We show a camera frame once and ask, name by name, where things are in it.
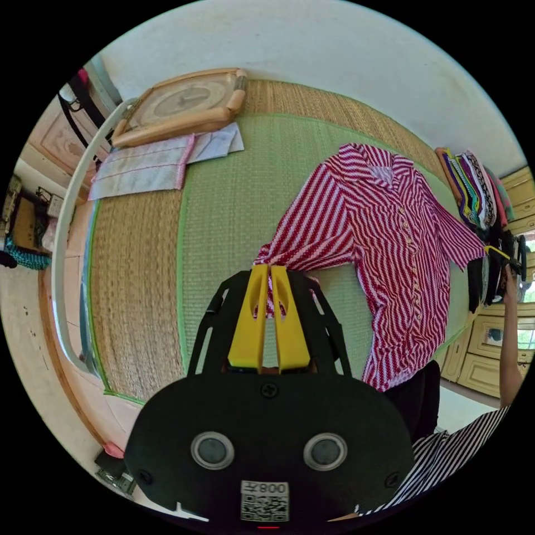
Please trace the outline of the person's right hand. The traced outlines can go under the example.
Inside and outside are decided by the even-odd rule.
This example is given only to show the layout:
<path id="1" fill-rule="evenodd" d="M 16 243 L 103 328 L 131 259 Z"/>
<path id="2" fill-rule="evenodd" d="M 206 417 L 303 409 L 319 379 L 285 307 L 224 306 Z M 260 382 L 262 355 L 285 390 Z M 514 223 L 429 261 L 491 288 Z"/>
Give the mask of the person's right hand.
<path id="1" fill-rule="evenodd" d="M 517 274 L 511 269 L 510 264 L 505 266 L 505 291 L 504 305 L 506 308 L 515 308 L 518 303 L 517 296 Z"/>

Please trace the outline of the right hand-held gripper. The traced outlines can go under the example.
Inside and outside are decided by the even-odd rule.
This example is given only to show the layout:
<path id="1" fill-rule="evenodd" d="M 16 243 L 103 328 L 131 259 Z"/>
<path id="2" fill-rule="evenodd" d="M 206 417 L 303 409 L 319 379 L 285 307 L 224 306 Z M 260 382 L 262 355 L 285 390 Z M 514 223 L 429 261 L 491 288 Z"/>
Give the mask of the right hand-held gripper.
<path id="1" fill-rule="evenodd" d="M 505 265 L 509 265 L 512 273 L 521 281 L 527 280 L 527 249 L 524 235 L 502 235 L 501 250 L 487 245 L 485 252 L 489 257 L 496 260 L 505 260 Z"/>

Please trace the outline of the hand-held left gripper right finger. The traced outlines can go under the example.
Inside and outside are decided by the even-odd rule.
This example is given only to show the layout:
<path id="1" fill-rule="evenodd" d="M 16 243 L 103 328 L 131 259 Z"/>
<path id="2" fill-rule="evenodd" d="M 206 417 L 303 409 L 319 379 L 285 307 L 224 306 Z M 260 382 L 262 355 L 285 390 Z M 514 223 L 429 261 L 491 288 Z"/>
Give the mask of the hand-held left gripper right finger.
<path id="1" fill-rule="evenodd" d="M 272 266 L 270 271 L 279 373 L 306 369 L 310 355 L 286 268 Z"/>

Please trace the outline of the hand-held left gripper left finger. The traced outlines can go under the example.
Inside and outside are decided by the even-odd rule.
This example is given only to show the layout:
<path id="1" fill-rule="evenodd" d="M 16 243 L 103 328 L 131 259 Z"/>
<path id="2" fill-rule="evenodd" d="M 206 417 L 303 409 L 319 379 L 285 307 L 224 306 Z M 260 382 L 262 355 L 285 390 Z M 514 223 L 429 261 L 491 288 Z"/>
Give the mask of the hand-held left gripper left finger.
<path id="1" fill-rule="evenodd" d="M 264 351 L 268 266 L 252 267 L 227 357 L 231 368 L 260 373 Z"/>

